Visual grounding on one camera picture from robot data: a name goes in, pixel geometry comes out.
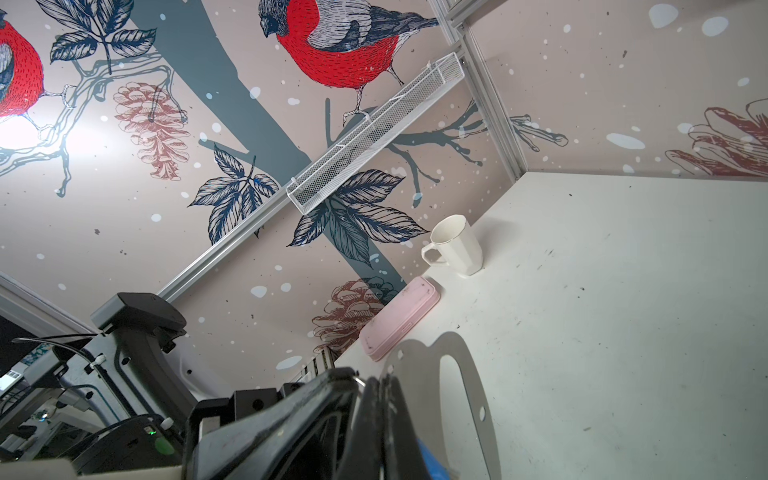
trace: mug handle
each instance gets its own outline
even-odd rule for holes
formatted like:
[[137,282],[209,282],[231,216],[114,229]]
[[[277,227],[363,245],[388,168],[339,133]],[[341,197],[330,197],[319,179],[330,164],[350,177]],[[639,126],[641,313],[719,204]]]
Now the mug handle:
[[422,258],[424,259],[425,262],[427,262],[428,265],[431,265],[431,266],[448,265],[448,262],[446,262],[445,260],[437,260],[433,262],[430,259],[428,259],[426,254],[430,250],[437,250],[437,245],[435,245],[434,243],[430,243],[426,247],[422,248]]

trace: bird beak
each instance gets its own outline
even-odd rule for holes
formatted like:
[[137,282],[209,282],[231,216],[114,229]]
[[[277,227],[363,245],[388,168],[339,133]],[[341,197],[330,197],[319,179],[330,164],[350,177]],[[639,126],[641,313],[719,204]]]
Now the bird beak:
[[270,19],[269,17],[262,17],[261,18],[261,29],[264,31],[264,36],[269,37],[271,30],[270,30]]

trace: cable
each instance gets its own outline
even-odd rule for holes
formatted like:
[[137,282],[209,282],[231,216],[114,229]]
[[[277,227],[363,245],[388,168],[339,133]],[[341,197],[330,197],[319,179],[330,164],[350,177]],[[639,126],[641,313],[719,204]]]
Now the cable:
[[47,339],[30,338],[27,336],[20,336],[18,338],[11,340],[11,343],[22,343],[22,342],[47,343],[48,345],[57,346],[65,350],[69,350],[70,352],[74,352],[75,355],[79,355],[84,359],[86,359],[88,363],[92,363],[95,360],[95,358],[87,351],[76,349],[73,346],[67,345],[66,343],[54,342],[53,340],[47,340]]
[[98,335],[98,333],[70,333],[68,335],[41,336],[40,339],[42,340],[68,339],[76,336],[96,336],[96,335]]
[[110,425],[108,427],[104,427],[103,429],[99,430],[96,433],[91,433],[90,435],[88,435],[87,437],[82,439],[80,442],[77,442],[73,446],[71,446],[68,449],[64,450],[56,458],[61,458],[61,457],[66,456],[70,452],[70,450],[75,450],[78,446],[80,446],[80,444],[92,441],[94,438],[97,438],[99,435],[101,435],[104,432],[109,432],[110,430],[116,429],[119,426],[123,426],[126,423],[133,422],[136,419],[152,419],[152,418],[160,419],[161,422],[163,420],[163,417],[158,415],[158,414],[156,414],[156,413],[148,413],[146,415],[136,415],[134,417],[130,417],[129,419],[121,420],[120,422],[113,423],[112,425]]
[[[47,343],[48,345],[61,347],[62,349],[69,350],[70,352],[74,352],[76,355],[83,357],[88,361],[89,365],[96,360],[94,356],[91,355],[91,353],[88,352],[87,350],[76,349],[73,346],[67,345],[66,343],[54,342],[53,340],[46,340],[46,339],[27,337],[27,336],[20,336],[18,338],[11,340],[11,343],[21,343],[21,342]],[[114,397],[120,402],[120,404],[123,406],[123,408],[128,413],[128,415],[131,415],[131,416],[136,415],[136,410],[134,410],[134,408],[131,406],[131,404],[128,402],[125,396],[120,392],[120,389],[118,389],[118,386],[114,384],[114,382],[110,378],[107,371],[101,368],[101,365],[93,365],[93,369],[96,370],[96,373],[98,373],[98,375],[104,380],[104,383],[107,384],[109,391],[112,392],[112,395],[114,395]]]

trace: bird foot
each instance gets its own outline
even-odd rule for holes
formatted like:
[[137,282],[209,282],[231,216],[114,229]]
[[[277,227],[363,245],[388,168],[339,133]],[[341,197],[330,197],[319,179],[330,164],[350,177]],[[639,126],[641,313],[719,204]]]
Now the bird foot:
[[395,73],[395,69],[394,69],[394,68],[392,68],[392,66],[391,66],[391,65],[390,65],[390,66],[389,66],[389,68],[387,68],[386,70],[387,70],[387,71],[388,71],[390,74],[392,74],[392,76],[395,78],[395,80],[397,80],[397,83],[399,83],[401,87],[402,87],[403,85],[405,85],[405,84],[402,82],[402,80],[400,80],[400,77],[398,77],[398,76],[397,76],[397,74]]
[[348,120],[350,117],[352,117],[352,116],[354,116],[354,115],[357,115],[357,114],[362,114],[362,115],[365,115],[365,116],[366,116],[366,119],[368,119],[368,122],[370,122],[370,121],[371,121],[371,115],[370,115],[370,114],[369,114],[367,111],[364,111],[364,110],[360,110],[359,108],[356,108],[356,109],[354,109],[354,110],[352,110],[352,111],[348,111],[348,112],[346,112],[346,113],[344,114],[344,122],[342,122],[341,126],[342,126],[342,127],[346,127],[346,121],[347,121],[347,120]]
[[48,131],[48,130],[52,129],[52,128],[53,128],[53,125],[51,125],[51,124],[45,124],[45,125],[43,125],[42,127],[38,127],[37,125],[35,125],[35,128],[37,128],[37,129],[38,129],[38,140],[45,140],[45,138],[47,138],[47,137],[48,137],[48,135],[45,135],[45,136],[44,136],[44,135],[43,135],[43,132],[45,132],[45,131]]
[[66,108],[74,108],[74,105],[73,105],[73,104],[70,104],[70,103],[67,101],[67,91],[68,91],[70,88],[73,88],[74,86],[75,86],[75,85],[69,85],[69,84],[66,84],[66,85],[64,86],[64,90],[62,90],[60,94],[53,94],[53,93],[51,93],[50,91],[44,91],[42,96],[43,96],[43,97],[61,97],[61,103],[63,103],[63,104],[64,104],[64,106],[65,106]]

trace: blue object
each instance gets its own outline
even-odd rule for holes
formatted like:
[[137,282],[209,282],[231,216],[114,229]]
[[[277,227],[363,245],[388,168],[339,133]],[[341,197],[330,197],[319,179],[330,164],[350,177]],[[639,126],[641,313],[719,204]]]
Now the blue object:
[[432,452],[427,449],[427,445],[424,445],[424,442],[420,439],[416,440],[419,442],[419,450],[422,451],[424,464],[427,466],[427,471],[429,472],[429,476],[432,477],[432,480],[450,480],[448,471],[445,470],[445,467],[440,465],[440,462],[437,461]]

